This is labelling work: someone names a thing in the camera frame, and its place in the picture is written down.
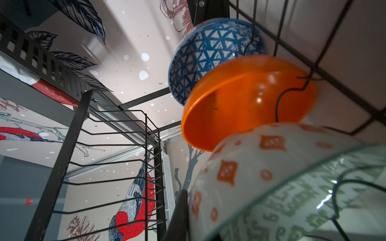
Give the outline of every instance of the white bowl with orange pattern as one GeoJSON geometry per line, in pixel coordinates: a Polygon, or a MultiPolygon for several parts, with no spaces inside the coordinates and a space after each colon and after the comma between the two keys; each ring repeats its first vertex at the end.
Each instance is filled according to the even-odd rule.
{"type": "MultiPolygon", "coordinates": [[[[275,123],[231,135],[196,178],[190,240],[298,240],[334,215],[332,190],[340,179],[374,182],[385,165],[385,146],[322,127],[275,123]],[[371,172],[357,169],[364,166],[371,172]]],[[[339,208],[364,189],[341,185],[339,208]]]]}

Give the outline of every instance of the blue bowl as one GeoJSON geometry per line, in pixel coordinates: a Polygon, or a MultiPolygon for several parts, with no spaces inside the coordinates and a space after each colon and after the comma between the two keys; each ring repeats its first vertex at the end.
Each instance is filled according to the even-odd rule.
{"type": "MultiPolygon", "coordinates": [[[[243,56],[251,36],[252,25],[239,19],[211,20],[193,30],[170,63],[169,88],[174,98],[185,105],[193,87],[208,71],[228,59],[243,56]]],[[[254,41],[245,53],[254,54],[265,54],[264,41],[257,28],[254,41]]]]}

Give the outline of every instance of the leaf illustration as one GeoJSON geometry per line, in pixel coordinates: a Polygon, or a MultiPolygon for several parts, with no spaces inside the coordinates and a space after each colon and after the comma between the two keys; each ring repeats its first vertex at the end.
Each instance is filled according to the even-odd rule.
{"type": "Polygon", "coordinates": [[[100,91],[110,91],[108,88],[106,88],[101,82],[99,82],[99,80],[87,75],[87,74],[83,74],[83,73],[80,73],[78,71],[74,71],[74,73],[79,76],[82,80],[84,80],[87,84],[89,84],[91,87],[93,88],[97,88],[99,89],[100,91]]]}
{"type": "Polygon", "coordinates": [[[46,31],[30,31],[27,33],[38,45],[42,46],[45,50],[49,51],[52,45],[52,41],[56,38],[56,34],[52,34],[46,31]]]}
{"type": "Polygon", "coordinates": [[[52,51],[50,53],[72,70],[82,70],[96,65],[73,53],[61,51],[52,51]]]}
{"type": "Polygon", "coordinates": [[[50,2],[72,21],[105,42],[102,19],[89,0],[50,0],[50,2]]]}

